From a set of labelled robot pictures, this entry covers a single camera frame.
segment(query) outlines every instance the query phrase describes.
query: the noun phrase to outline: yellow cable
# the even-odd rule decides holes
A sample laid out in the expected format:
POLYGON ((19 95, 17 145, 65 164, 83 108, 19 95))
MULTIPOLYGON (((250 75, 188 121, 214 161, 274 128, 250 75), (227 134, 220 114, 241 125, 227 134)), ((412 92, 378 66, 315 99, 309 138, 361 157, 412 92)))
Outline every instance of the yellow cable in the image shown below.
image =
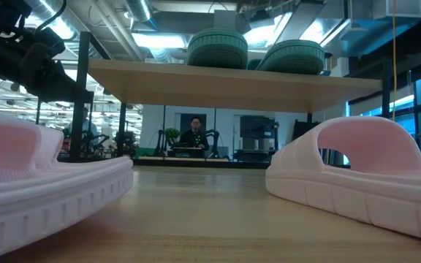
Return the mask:
POLYGON ((392 121, 395 121, 395 100, 396 94, 398 90, 398 71, 396 65, 396 57, 395 57, 395 1, 392 0, 392 70, 393 70, 393 78, 394 78, 394 95, 392 96, 393 103, 392 103, 392 121))

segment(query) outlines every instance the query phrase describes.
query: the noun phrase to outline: person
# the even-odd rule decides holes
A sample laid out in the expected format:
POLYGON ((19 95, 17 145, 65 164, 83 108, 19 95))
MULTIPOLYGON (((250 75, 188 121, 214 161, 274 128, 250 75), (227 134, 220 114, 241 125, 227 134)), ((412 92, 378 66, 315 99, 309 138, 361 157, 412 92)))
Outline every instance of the person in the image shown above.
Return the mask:
MULTIPOLYGON (((82 131, 83 132, 88 132, 88 109, 85 107, 84 108, 84 113, 83 113, 83 117, 84 117, 84 122, 82 122, 82 131)), ((69 130, 69 133, 72 133, 72 123, 70 123, 66 129, 69 130)), ((91 133, 93 137, 99 136, 99 132, 96 129, 95 124, 91 124, 91 133)), ((97 143, 99 143, 98 139, 94 139, 91 141, 92 145, 96 145, 97 143)))
POLYGON ((200 131, 201 123, 202 121, 199 117, 193 117, 191 119, 191 129, 181 135, 180 142, 188 144, 189 147, 208 150, 208 139, 205 134, 200 131))

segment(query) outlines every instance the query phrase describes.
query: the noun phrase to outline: black shirt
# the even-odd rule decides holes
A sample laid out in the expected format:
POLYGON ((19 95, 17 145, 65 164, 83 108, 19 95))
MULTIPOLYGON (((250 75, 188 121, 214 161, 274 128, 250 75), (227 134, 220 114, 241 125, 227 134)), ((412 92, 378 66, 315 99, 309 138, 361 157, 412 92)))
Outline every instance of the black shirt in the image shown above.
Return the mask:
POLYGON ((187 143, 189 147, 198 147, 198 145, 204 145, 204 150, 209 149, 209 143, 207 137, 202 132, 194 133, 189 130, 181 135, 180 142, 187 143))

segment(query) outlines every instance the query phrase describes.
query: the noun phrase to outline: pink slide sandal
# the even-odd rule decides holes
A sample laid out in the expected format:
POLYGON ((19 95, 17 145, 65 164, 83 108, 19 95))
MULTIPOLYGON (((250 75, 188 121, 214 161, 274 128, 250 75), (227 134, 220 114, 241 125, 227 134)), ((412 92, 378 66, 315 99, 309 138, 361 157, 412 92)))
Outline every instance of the pink slide sandal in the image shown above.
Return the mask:
POLYGON ((397 123, 336 118, 277 152, 266 171, 277 197, 421 237, 421 154, 397 123), (351 169, 324 165, 319 149, 345 154, 351 169))
POLYGON ((0 114, 0 255, 71 226, 123 196, 127 157, 56 161, 60 131, 0 114))

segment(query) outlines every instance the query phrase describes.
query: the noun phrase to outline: wooden shelf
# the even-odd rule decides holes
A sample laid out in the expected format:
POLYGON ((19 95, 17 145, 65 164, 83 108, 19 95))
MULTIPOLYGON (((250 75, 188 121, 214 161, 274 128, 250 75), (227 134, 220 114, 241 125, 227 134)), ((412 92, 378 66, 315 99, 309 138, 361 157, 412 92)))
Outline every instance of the wooden shelf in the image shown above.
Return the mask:
POLYGON ((381 80, 132 61, 90 61, 88 72, 136 104, 313 113, 382 89, 381 80))

